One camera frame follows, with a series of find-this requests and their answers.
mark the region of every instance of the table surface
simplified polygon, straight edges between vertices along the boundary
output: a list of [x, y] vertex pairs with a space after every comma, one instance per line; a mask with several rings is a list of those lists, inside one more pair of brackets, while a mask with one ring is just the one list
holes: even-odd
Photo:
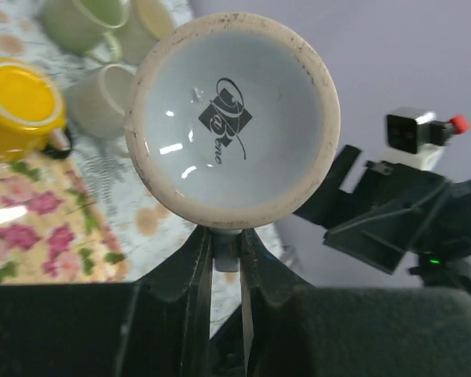
[[[177, 25], [194, 17], [187, 0], [163, 1]], [[15, 57], [36, 64], [65, 89], [97, 65], [87, 58], [63, 53], [45, 36], [35, 20], [41, 6], [42, 0], [0, 0], [0, 57]], [[96, 51], [105, 54], [102, 46]], [[178, 249], [195, 225], [161, 206], [143, 186], [129, 159], [112, 154], [103, 141], [81, 133], [73, 123], [70, 129], [75, 134], [71, 159], [129, 262], [124, 280], [136, 280]], [[283, 256], [274, 225], [261, 227], [257, 233], [276, 257]], [[239, 303], [238, 273], [214, 271], [211, 334]]]

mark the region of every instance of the cup handle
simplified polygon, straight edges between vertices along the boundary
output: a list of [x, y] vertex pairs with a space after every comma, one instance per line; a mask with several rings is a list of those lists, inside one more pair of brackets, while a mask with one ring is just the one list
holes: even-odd
[[49, 135], [49, 143], [41, 152], [51, 159], [66, 159], [73, 150], [73, 138], [68, 129], [55, 128]]
[[119, 145], [116, 144], [115, 140], [109, 141], [108, 145], [110, 149], [118, 156], [122, 157], [124, 159], [127, 159], [130, 157], [129, 151], [125, 150], [124, 148], [120, 147]]
[[100, 64], [111, 64], [121, 61], [122, 47], [120, 46], [119, 40], [110, 31], [103, 33], [103, 38], [108, 50], [110, 51], [110, 60], [106, 61], [101, 59], [93, 50], [86, 52], [86, 56]]

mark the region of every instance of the mug rim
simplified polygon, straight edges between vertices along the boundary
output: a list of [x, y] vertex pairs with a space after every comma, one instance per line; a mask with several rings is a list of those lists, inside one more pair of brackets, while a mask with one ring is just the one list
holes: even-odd
[[[319, 124], [321, 137], [317, 141], [316, 155], [306, 173], [285, 193], [251, 208], [212, 206], [184, 196], [162, 172], [160, 163], [150, 158], [144, 138], [145, 101], [162, 65], [166, 64], [174, 51], [192, 39], [223, 30], [249, 31], [290, 49], [311, 76], [322, 110]], [[214, 13], [175, 29], [161, 39], [142, 61], [134, 77], [129, 99], [131, 105], [126, 112], [126, 141], [133, 165], [144, 185], [164, 207], [178, 216], [215, 229], [255, 228], [295, 212], [323, 182], [333, 163], [340, 137], [337, 90], [323, 60], [296, 32], [277, 21], [252, 13]]]
[[118, 1], [119, 3], [119, 6], [120, 6], [120, 9], [122, 11], [122, 19], [120, 20], [120, 22], [116, 25], [112, 25], [112, 24], [107, 24], [106, 22], [103, 22], [102, 20], [100, 20], [98, 17], [94, 16], [94, 14], [92, 12], [90, 12], [87, 7], [84, 5], [84, 3], [82, 2], [82, 0], [72, 0], [73, 3], [75, 4], [75, 6], [77, 7], [77, 9], [82, 12], [82, 14], [84, 16], [86, 16], [87, 18], [89, 18], [91, 21], [93, 21], [95, 24], [98, 24], [100, 26], [103, 26], [107, 29], [118, 29], [122, 26], [124, 26], [124, 24], [127, 22], [127, 17], [128, 17], [128, 9], [127, 9], [127, 6], [126, 4], [124, 4], [124, 2], [122, 1]]
[[99, 71], [97, 73], [97, 81], [98, 86], [101, 90], [101, 96], [103, 96], [104, 100], [107, 101], [111, 108], [113, 108], [116, 112], [118, 112], [120, 115], [125, 115], [126, 109], [122, 108], [117, 102], [115, 102], [115, 100], [111, 97], [110, 90], [108, 90], [107, 80], [105, 76], [110, 68], [119, 68], [121, 71], [129, 73], [131, 75], [131, 85], [134, 79], [134, 72], [131, 71], [128, 67], [125, 67], [121, 64], [107, 64], [99, 68]]

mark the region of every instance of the green mug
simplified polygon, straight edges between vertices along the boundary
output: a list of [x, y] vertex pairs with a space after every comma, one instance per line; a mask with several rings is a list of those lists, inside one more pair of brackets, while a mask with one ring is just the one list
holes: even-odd
[[[127, 17], [122, 0], [46, 0], [39, 19], [46, 34], [62, 49], [108, 64], [122, 59], [113, 31], [124, 25]], [[109, 61], [93, 52], [103, 41], [110, 50]]]

